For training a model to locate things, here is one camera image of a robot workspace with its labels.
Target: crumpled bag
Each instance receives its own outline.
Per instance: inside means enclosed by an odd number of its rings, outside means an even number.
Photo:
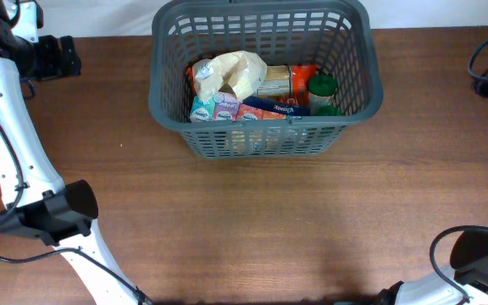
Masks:
[[[256,54],[237,51],[203,59],[193,65],[193,80],[199,99],[207,101],[228,85],[238,100],[251,96],[267,75],[267,64]]]

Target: green bottle cap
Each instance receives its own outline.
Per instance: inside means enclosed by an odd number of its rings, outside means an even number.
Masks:
[[[320,108],[315,115],[316,116],[342,116],[342,111],[340,111],[340,109],[334,106],[326,105]]]
[[[338,91],[338,81],[330,75],[314,75],[308,82],[308,91],[320,97],[330,97]]]

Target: gray plastic basket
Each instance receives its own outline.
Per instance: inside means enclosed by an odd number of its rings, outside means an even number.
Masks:
[[[150,112],[205,158],[321,153],[383,98],[369,17],[356,0],[174,0],[155,15],[152,38]],[[344,116],[190,123],[187,68],[238,50],[270,65],[317,64],[338,80]]]

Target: purple carton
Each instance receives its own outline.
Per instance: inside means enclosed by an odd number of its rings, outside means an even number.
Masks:
[[[240,103],[221,102],[216,103],[216,108],[213,111],[213,120],[232,120],[236,121],[236,114]]]

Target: table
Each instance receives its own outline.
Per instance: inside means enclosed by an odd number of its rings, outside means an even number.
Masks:
[[[466,74],[487,37],[375,30],[384,103],[312,158],[195,157],[148,111],[151,37],[78,39],[83,75],[40,84],[27,107],[64,180],[93,187],[105,241],[153,299],[355,298],[430,273],[440,231],[488,225],[488,100]],[[488,49],[476,71],[487,66]],[[440,244],[440,263],[455,237]],[[0,236],[1,254],[46,250]],[[93,300],[50,258],[0,263],[2,302]]]

